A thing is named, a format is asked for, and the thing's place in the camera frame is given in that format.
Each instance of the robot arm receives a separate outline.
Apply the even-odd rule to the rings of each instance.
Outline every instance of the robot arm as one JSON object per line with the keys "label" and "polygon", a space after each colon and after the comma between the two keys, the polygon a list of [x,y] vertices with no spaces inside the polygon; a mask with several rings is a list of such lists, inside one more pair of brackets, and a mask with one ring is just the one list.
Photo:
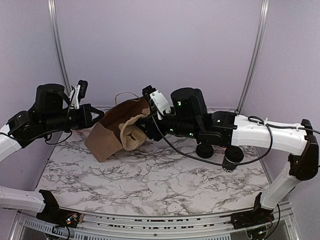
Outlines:
{"label": "robot arm", "polygon": [[142,94],[147,101],[153,103],[155,110],[151,114],[155,116],[143,119],[137,124],[143,124],[142,129],[148,138],[155,141],[162,138],[155,130],[156,123],[164,135],[193,138],[198,144],[269,148],[271,136],[264,124],[276,126],[271,128],[271,148],[288,152],[288,162],[268,189],[256,197],[253,210],[231,216],[235,229],[263,224],[268,221],[267,218],[273,219],[272,212],[279,201],[301,181],[310,180],[318,173],[319,146],[309,120],[304,119],[295,124],[266,120],[262,124],[234,112],[207,113],[201,91],[190,87],[180,88],[171,94],[173,108],[168,114],[168,107],[161,108],[169,103],[160,91],[148,86]]}
{"label": "robot arm", "polygon": [[[87,86],[86,81],[80,80],[69,97],[62,85],[38,86],[32,108],[17,113],[0,129],[0,162],[36,139],[50,140],[50,135],[55,132],[92,127],[104,116],[104,112],[90,104],[79,105],[85,97]],[[63,101],[68,104],[65,109]],[[0,206],[36,212],[38,219],[57,225],[66,224],[62,216],[74,214],[74,218],[79,217],[77,213],[60,209],[52,193],[47,190],[23,191],[0,186]],[[77,226],[77,221],[68,223],[69,227]]]}

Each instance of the purple wall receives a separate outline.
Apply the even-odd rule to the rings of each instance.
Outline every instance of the purple wall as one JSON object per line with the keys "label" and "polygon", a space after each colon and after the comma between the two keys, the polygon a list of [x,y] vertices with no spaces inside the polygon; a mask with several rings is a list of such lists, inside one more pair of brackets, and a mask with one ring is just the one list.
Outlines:
{"label": "purple wall", "polygon": [[[265,38],[243,114],[284,123],[306,118],[320,130],[319,94],[320,1],[270,1]],[[272,152],[264,159],[273,178],[287,156]],[[289,196],[302,239],[319,239],[319,181],[320,174]]]}
{"label": "purple wall", "polygon": [[[54,49],[47,1],[1,2],[0,7],[0,124],[35,101],[36,88],[62,83]],[[0,185],[34,190],[53,146],[36,140],[0,163]],[[0,237],[10,232],[5,223],[14,213],[0,209]]]}
{"label": "purple wall", "polygon": [[170,99],[201,88],[212,107],[236,108],[261,11],[257,0],[56,0],[70,81],[89,81],[86,101],[153,85]]}

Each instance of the brown paper bag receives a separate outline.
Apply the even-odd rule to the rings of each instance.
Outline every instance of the brown paper bag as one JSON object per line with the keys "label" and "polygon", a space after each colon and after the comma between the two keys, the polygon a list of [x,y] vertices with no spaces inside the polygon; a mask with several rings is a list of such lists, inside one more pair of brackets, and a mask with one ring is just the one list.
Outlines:
{"label": "brown paper bag", "polygon": [[[96,123],[84,144],[99,162],[106,161],[112,154],[123,148],[121,140],[123,126],[128,126],[127,121],[132,122],[134,117],[141,114],[145,116],[150,114],[148,102],[144,97],[126,100],[116,105]],[[131,134],[132,127],[135,126],[129,125],[130,129],[125,132]],[[128,146],[126,148],[132,149],[133,145]]]}

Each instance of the white marble surface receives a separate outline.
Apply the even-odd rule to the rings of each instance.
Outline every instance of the white marble surface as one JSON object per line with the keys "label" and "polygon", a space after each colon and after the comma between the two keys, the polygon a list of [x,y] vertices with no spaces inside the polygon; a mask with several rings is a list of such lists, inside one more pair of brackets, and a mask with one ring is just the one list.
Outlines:
{"label": "white marble surface", "polygon": [[[51,190],[61,207],[119,215],[200,215],[252,207],[258,192],[268,186],[259,162],[226,173],[179,155],[163,140],[121,150],[99,163],[84,145],[89,132],[73,131],[56,146],[38,184],[37,189]],[[195,155],[195,140],[168,139]],[[215,150],[211,160],[221,163],[224,149]],[[256,157],[252,147],[243,150],[244,161]]]}

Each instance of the metal frame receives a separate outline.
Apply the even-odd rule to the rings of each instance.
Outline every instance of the metal frame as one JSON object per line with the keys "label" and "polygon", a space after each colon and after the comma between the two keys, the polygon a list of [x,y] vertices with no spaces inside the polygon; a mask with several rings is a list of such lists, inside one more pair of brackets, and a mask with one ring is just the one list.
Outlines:
{"label": "metal frame", "polygon": [[48,0],[48,7],[49,7],[49,16],[50,16],[52,33],[53,33],[54,45],[55,45],[57,58],[59,61],[62,80],[63,80],[63,84],[65,86],[66,93],[69,96],[70,92],[71,92],[71,85],[70,85],[68,74],[67,74],[67,68],[65,65],[64,55],[62,52],[55,0]]}
{"label": "metal frame", "polygon": [[[281,221],[284,221],[291,240],[299,240],[291,207],[287,201],[280,203]],[[230,214],[239,212],[216,213],[194,216],[129,216],[104,213],[83,212],[83,222],[70,229],[72,240],[228,240],[231,233],[261,227],[234,230]],[[274,212],[278,221],[278,212]],[[31,228],[56,237],[66,238],[64,228],[53,231],[54,224],[35,218],[32,213],[18,213],[10,240],[19,240],[23,228]]]}
{"label": "metal frame", "polygon": [[243,108],[245,106],[245,103],[249,94],[250,86],[252,84],[252,80],[254,77],[257,59],[262,47],[262,42],[263,42],[265,31],[266,31],[269,3],[270,3],[270,0],[262,0],[260,19],[259,19],[258,29],[256,33],[252,58],[249,65],[248,73],[246,75],[246,80],[242,90],[242,94],[241,94],[238,106],[236,108],[236,111],[239,113],[242,113],[243,111]]}

